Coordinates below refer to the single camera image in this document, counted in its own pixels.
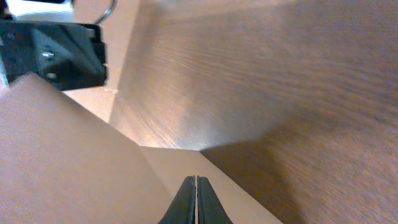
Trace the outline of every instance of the wood grain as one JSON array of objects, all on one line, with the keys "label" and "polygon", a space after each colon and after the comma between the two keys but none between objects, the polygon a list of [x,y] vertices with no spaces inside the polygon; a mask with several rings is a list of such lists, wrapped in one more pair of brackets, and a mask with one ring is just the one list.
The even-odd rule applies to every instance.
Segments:
[{"label": "wood grain", "polygon": [[284,223],[398,222],[396,1],[143,0],[111,124]]}]

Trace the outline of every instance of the screw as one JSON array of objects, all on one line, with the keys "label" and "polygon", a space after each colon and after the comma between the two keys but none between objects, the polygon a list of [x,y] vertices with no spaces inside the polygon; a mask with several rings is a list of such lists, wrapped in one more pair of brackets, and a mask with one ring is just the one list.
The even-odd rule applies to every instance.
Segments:
[{"label": "screw", "polygon": [[57,74],[55,74],[55,73],[48,73],[48,74],[47,74],[47,78],[54,80],[54,79],[57,78]]},{"label": "screw", "polygon": [[45,52],[42,53],[42,56],[46,60],[51,60],[51,59],[54,58],[54,53],[53,52],[49,52],[49,51],[45,51]]}]

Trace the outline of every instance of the black plastic part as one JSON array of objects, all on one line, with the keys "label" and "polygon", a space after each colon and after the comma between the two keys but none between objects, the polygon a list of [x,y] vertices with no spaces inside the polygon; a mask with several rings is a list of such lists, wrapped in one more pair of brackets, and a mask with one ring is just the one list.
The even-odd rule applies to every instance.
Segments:
[{"label": "black plastic part", "polygon": [[195,199],[195,176],[187,177],[159,224],[194,224]]},{"label": "black plastic part", "polygon": [[206,177],[198,176],[198,223],[233,223]]},{"label": "black plastic part", "polygon": [[[8,83],[35,72],[59,90],[105,84],[106,50],[96,25],[0,21],[0,37]],[[44,57],[44,52],[53,57]]]}]

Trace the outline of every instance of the wooden surface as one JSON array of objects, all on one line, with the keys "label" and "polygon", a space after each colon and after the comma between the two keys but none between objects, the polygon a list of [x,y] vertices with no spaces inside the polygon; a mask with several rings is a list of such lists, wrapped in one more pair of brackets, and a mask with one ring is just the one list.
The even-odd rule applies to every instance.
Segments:
[{"label": "wooden surface", "polygon": [[396,1],[142,0],[111,124],[284,223],[398,222]]}]

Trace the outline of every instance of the metal ring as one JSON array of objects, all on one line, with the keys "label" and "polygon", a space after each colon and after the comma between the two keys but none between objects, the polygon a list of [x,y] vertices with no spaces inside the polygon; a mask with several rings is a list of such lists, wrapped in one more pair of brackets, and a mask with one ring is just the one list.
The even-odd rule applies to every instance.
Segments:
[{"label": "metal ring", "polygon": [[106,18],[108,18],[111,15],[111,13],[113,12],[113,10],[116,8],[116,3],[117,3],[117,0],[112,0],[111,5],[108,7],[107,10],[105,10],[104,14],[94,22],[94,24],[98,25],[98,24],[102,23]]}]

